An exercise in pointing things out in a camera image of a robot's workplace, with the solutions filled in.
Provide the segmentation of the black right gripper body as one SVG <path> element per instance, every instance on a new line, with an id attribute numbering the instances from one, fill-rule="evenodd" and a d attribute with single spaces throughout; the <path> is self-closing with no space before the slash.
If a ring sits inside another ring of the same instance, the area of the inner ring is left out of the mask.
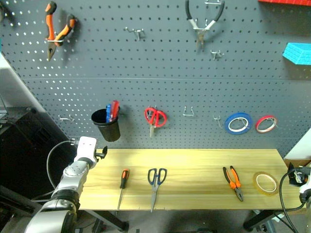
<path id="1" fill-rule="evenodd" d="M 289 171 L 289 184 L 296 187 L 301 187 L 307 182 L 307 169 L 306 168 L 290 168 Z"/>

